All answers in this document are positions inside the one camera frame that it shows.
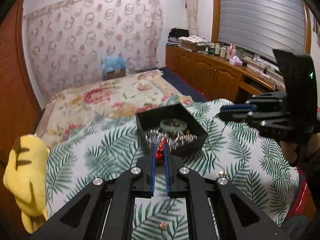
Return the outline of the green jade bangle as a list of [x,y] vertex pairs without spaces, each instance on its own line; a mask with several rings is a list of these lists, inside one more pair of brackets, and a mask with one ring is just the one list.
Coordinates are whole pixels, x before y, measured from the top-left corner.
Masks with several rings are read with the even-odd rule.
[[187,123],[180,119],[164,119],[159,127],[163,132],[168,133],[184,132],[187,129]]

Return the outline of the circle pattern sheer curtain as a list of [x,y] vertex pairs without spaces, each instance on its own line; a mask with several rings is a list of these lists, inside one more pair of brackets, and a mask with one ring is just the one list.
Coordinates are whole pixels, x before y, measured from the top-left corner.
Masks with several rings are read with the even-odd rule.
[[107,60],[122,59],[128,74],[159,67],[159,0],[65,0],[25,20],[31,67],[46,100],[100,81]]

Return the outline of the yellow Pikachu plush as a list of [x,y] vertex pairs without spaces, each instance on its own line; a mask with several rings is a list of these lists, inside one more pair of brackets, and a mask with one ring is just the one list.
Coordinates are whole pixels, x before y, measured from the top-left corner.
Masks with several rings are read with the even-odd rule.
[[32,234],[47,221],[46,166],[50,149],[36,135],[16,139],[5,168],[4,186],[14,195],[25,230]]

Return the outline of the blue plush toy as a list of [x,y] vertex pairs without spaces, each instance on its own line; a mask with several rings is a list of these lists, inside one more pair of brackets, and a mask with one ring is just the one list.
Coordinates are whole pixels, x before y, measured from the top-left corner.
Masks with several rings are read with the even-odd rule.
[[126,68],[126,64],[123,57],[106,57],[103,73],[107,74],[124,68]]

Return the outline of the wooden sideboard cabinet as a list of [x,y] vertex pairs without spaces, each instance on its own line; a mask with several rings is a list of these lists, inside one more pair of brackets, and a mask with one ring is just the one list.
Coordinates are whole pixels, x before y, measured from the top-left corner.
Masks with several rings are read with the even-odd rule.
[[262,70],[255,72],[248,67],[233,66],[218,56],[180,47],[166,46],[165,65],[208,100],[244,103],[253,95],[285,91],[278,80],[264,78]]

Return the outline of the grey window blind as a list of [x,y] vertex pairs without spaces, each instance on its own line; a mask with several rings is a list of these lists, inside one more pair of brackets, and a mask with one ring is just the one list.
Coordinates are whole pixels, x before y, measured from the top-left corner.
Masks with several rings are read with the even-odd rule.
[[220,0],[218,41],[274,60],[274,49],[303,52],[302,0]]

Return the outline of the small rose gold charm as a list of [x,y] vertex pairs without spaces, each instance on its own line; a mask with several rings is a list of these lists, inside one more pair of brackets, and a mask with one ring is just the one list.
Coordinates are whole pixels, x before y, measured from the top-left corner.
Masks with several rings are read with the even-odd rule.
[[159,225],[158,225],[158,228],[160,230],[167,230],[168,224],[166,222],[160,222]]

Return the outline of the folded clothes pile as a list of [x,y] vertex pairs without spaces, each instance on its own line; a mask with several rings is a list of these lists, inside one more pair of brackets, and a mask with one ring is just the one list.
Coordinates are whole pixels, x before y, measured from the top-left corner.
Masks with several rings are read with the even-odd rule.
[[189,35],[186,29],[172,28],[168,35],[167,46],[180,47],[187,51],[204,51],[210,42],[196,35]]

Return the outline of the dark blue mattress sheet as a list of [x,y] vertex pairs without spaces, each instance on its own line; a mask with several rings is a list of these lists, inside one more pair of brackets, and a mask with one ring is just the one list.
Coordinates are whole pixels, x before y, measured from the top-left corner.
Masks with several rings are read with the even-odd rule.
[[173,85],[183,95],[190,96],[194,102],[208,101],[200,92],[188,85],[168,67],[160,68],[159,70],[163,73],[162,77],[165,81]]

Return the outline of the beige side curtain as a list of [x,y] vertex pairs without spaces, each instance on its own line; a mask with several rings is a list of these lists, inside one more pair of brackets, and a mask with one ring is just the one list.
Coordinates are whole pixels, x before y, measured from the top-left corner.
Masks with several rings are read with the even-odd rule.
[[188,30],[190,36],[198,35],[198,0],[185,0],[187,7]]

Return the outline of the cardboard box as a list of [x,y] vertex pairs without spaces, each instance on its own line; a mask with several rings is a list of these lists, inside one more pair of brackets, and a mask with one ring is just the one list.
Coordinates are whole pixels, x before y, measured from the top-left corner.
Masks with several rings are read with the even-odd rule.
[[106,76],[108,80],[125,77],[126,69],[121,68],[121,69],[113,70],[111,72],[108,72]]

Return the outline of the white power strip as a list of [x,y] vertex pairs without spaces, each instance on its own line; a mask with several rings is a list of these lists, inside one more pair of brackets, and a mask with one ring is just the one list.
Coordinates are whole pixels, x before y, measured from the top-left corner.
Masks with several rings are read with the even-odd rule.
[[279,68],[277,66],[261,58],[251,58],[244,55],[242,61],[243,64],[246,63],[249,68],[258,73],[263,73],[264,75],[272,76],[279,74]]

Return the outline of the black jewelry box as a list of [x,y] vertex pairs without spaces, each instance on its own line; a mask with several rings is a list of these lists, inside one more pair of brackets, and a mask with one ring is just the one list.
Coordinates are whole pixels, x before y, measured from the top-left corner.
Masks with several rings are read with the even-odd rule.
[[180,103],[137,113],[136,124],[147,150],[167,138],[171,153],[182,158],[200,150],[207,138],[199,122]]

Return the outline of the pink bottle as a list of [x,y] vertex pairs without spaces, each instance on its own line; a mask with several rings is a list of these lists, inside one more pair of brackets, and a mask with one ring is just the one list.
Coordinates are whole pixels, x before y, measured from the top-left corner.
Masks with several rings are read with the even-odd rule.
[[237,51],[236,51],[236,45],[231,43],[229,48],[227,49],[227,52],[226,52],[226,59],[227,60],[230,60],[232,59],[234,56],[236,56],[237,54]]

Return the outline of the pink tissue box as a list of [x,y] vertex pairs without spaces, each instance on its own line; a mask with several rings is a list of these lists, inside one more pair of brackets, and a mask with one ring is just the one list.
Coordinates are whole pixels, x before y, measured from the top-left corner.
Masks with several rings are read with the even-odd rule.
[[237,56],[230,58],[229,63],[233,66],[242,66],[243,64],[243,62]]

